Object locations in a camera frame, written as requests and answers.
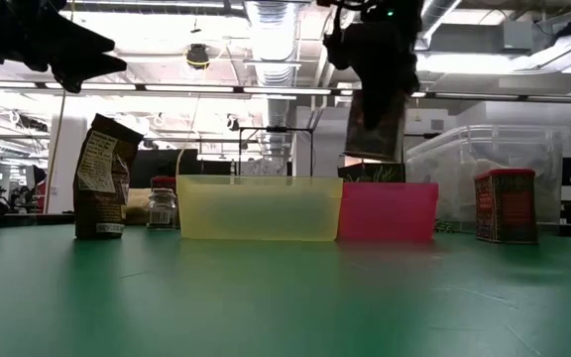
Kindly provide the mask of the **green succulent plant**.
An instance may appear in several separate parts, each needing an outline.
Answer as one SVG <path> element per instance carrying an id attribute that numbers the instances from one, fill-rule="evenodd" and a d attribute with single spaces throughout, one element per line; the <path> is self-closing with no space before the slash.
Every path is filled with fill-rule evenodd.
<path id="1" fill-rule="evenodd" d="M 348 182 L 405 182 L 403 164 L 356 164 L 339 168 L 337 174 Z"/>

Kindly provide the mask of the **pink plastic bin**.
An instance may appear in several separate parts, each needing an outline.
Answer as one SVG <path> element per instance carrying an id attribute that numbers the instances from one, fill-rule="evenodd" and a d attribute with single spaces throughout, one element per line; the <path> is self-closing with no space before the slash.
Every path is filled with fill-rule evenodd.
<path id="1" fill-rule="evenodd" d="M 340 206 L 340 242 L 433 240 L 438 185 L 408 182 L 346 182 Z"/>

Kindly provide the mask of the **silver ventilation duct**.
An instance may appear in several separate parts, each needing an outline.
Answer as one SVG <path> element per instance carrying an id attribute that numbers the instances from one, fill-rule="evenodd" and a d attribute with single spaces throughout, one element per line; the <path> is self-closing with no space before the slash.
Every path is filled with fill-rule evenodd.
<path id="1" fill-rule="evenodd" d="M 275 62 L 256 64 L 258 85 L 267 87 L 294 87 L 295 69 L 290 64 L 295 58 L 295 35 L 299 6 L 289 2 L 244 1 L 250 22 L 250 39 L 253 59 Z M 267 99 L 266 127 L 292 127 L 293 99 Z M 285 155 L 290 148 L 291 134 L 262 133 L 263 148 L 267 155 Z"/>

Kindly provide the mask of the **dark monitor screen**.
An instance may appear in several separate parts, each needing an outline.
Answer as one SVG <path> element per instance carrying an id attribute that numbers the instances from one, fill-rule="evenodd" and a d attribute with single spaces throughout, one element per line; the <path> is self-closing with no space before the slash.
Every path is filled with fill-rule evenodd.
<path id="1" fill-rule="evenodd" d="M 150 188 L 154 177 L 174 177 L 176 175 L 199 175 L 200 164 L 196 149 L 180 150 L 139 150 L 131 168 L 130 188 Z"/>

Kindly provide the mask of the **white pillar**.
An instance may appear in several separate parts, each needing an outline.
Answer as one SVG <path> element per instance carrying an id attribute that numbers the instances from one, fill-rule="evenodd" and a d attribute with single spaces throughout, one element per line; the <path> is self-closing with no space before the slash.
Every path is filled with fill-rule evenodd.
<path id="1" fill-rule="evenodd" d="M 60 100 L 51 122 L 44 213 L 73 211 L 73 179 L 88 113 L 76 97 Z"/>

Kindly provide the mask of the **brown spice pouch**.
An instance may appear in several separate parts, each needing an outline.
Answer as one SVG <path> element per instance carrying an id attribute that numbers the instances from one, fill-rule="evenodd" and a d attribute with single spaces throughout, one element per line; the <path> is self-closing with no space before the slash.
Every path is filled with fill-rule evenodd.
<path id="1" fill-rule="evenodd" d="M 81 145 L 73 179 L 75 237 L 122 237 L 133 162 L 144 136 L 97 114 Z"/>

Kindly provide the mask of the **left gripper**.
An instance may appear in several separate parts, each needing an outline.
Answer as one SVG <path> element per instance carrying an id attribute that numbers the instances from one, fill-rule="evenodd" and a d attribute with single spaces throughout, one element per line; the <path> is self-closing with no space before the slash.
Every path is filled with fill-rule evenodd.
<path id="1" fill-rule="evenodd" d="M 0 64 L 18 61 L 31 70 L 51 70 L 69 93 L 79 93 L 82 83 L 93 77 L 124 71 L 122 59 L 97 54 L 59 59 L 50 52 L 50 42 L 62 42 L 91 52 L 113 51 L 115 42 L 81 27 L 58 11 L 65 0 L 0 0 Z"/>

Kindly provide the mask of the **horizontal metal frame bar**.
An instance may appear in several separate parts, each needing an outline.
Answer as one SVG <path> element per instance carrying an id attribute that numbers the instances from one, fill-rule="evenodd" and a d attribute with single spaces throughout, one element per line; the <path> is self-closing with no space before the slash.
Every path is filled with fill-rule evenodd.
<path id="1" fill-rule="evenodd" d="M 20 91 L 37 93 L 58 93 L 62 87 L 57 82 L 32 82 L 0 80 L 0 91 Z M 135 96 L 183 96 L 188 94 L 206 94 L 210 96 L 323 96 L 351 97 L 357 89 L 320 88 L 320 87 L 265 87 L 265 86 L 226 86 L 226 85 L 188 85 L 188 84 L 146 84 L 146 83 L 83 83 L 76 95 L 135 95 Z M 549 104 L 571 104 L 571 95 L 546 94 L 501 94 L 472 92 L 418 91 L 412 95 L 415 99 L 494 101 L 494 102 L 530 102 Z"/>

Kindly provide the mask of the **black ceiling device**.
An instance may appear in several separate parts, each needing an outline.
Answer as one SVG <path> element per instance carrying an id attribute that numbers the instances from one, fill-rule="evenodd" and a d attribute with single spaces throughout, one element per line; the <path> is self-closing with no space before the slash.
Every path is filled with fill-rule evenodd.
<path id="1" fill-rule="evenodd" d="M 191 44 L 184 57 L 186 63 L 196 70 L 207 69 L 210 65 L 206 44 Z"/>

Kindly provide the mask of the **green table mat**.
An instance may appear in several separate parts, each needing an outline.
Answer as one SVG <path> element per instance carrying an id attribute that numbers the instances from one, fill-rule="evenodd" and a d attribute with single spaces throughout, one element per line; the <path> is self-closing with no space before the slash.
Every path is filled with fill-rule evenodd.
<path id="1" fill-rule="evenodd" d="M 495 245 L 0 229 L 0 357 L 571 357 L 571 238 Z"/>

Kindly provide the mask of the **clear plastic tub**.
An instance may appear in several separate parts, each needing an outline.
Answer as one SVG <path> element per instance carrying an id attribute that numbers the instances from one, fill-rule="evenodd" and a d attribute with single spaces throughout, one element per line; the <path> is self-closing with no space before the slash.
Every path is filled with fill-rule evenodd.
<path id="1" fill-rule="evenodd" d="M 406 152 L 406 180 L 406 163 L 413 158 L 495 161 L 526 158 L 561 161 L 562 164 L 563 147 L 568 138 L 569 129 L 560 126 L 482 124 L 454 128 Z"/>

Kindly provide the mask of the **small glass jar cork lid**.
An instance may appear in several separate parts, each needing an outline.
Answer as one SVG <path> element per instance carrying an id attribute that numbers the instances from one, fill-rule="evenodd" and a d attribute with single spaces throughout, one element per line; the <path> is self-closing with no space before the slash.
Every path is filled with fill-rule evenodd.
<path id="1" fill-rule="evenodd" d="M 149 196 L 149 229 L 175 229 L 178 217 L 176 196 L 170 188 L 154 188 Z"/>

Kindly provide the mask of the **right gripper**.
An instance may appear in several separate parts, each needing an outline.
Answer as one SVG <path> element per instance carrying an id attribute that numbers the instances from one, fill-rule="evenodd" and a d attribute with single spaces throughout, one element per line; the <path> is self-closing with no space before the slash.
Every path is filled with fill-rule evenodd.
<path id="1" fill-rule="evenodd" d="M 335 11 L 333 29 L 323 38 L 328 61 L 338 70 L 352 68 L 362 82 L 364 127 L 398 121 L 407 94 L 419 90 L 414 51 L 421 30 L 418 9 L 360 9 L 360 20 L 344 27 Z"/>

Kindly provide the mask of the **yellow-green plastic bin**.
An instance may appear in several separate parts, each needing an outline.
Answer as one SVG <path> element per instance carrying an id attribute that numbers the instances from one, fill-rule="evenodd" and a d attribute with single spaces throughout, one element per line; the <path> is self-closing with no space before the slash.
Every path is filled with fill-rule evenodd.
<path id="1" fill-rule="evenodd" d="M 185 239 L 333 241 L 343 192 L 340 178 L 176 178 Z"/>

